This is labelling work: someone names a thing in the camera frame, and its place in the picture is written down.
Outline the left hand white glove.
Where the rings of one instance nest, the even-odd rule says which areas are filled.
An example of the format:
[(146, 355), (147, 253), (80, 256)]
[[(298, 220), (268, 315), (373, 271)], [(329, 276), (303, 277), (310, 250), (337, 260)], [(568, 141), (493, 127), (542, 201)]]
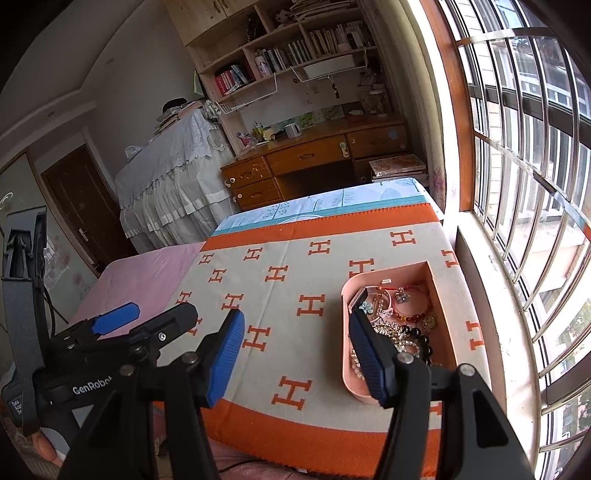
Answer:
[(31, 473), (39, 479), (57, 479), (64, 456), (57, 452), (42, 432), (30, 437), (20, 432), (9, 435), (17, 452)]

